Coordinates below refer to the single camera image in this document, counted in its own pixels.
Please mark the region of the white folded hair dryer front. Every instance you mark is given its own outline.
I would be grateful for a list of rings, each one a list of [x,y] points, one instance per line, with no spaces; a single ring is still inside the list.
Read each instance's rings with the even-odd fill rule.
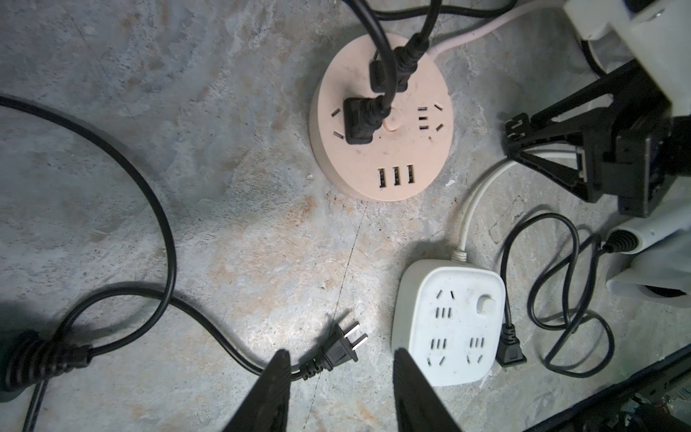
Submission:
[[[606,281],[610,293],[681,309],[690,307],[690,201],[661,203],[645,219],[608,232],[603,250],[631,256],[628,268]]]

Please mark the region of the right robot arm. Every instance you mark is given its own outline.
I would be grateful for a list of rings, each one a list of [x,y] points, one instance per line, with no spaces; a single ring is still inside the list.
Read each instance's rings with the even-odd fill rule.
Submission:
[[[553,104],[506,123],[507,156],[579,199],[618,199],[647,218],[690,174],[690,3],[569,1],[586,41],[614,32],[633,59]]]

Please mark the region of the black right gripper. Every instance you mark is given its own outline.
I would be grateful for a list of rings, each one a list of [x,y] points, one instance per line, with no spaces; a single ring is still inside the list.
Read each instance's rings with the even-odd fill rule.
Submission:
[[[636,59],[536,113],[531,125],[545,127],[602,95],[612,102],[587,113],[582,145],[523,139],[507,141],[505,153],[584,202],[612,195],[620,214],[647,218],[675,179],[690,174],[690,149],[681,142],[690,129]]]

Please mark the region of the dark green hair dryer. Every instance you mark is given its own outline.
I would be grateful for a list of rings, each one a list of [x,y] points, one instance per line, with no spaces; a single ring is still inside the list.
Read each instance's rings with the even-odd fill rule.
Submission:
[[[1,391],[19,392],[74,369],[88,367],[91,346],[46,340],[27,330],[1,338]]]

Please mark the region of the white square power strip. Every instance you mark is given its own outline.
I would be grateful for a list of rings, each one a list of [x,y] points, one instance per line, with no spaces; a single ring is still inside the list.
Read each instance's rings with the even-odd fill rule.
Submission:
[[[487,269],[423,259],[401,277],[392,351],[404,348],[433,387],[482,380],[500,343],[505,284]]]

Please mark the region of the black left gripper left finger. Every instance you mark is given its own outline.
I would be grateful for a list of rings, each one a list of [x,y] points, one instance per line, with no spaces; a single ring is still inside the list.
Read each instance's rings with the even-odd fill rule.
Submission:
[[[280,349],[223,431],[286,431],[291,384],[290,354]]]

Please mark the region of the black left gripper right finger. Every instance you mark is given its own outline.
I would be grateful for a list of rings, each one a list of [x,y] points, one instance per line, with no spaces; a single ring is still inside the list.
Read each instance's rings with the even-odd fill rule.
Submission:
[[[394,353],[392,382],[399,431],[461,431],[404,348]]]

